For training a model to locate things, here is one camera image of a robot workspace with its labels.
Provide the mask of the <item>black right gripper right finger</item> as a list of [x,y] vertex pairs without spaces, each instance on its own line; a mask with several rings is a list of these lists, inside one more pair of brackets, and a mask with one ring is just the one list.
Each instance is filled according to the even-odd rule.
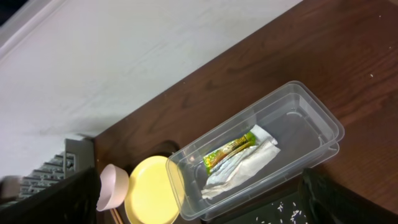
[[298,194],[308,223],[397,223],[396,213],[373,203],[311,168],[303,170]]

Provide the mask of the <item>yellow plate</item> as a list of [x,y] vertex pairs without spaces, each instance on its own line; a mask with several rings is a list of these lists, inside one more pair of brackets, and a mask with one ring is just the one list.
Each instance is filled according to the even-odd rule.
[[172,224],[179,216],[184,184],[173,185],[167,173],[168,158],[152,156],[144,159],[129,177],[124,208],[130,223]]

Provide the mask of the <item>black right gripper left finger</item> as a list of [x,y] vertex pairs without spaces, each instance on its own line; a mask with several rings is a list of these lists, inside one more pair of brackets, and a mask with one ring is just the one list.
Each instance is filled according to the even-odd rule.
[[97,170],[83,170],[1,210],[1,224],[96,223],[100,190]]

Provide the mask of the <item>wooden chopstick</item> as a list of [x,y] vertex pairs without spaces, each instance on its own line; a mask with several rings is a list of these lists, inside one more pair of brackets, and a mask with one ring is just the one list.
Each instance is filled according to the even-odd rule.
[[113,217],[113,220],[115,221],[115,224],[124,224],[120,214],[118,213],[118,211],[115,208],[112,208],[110,210],[110,212]]

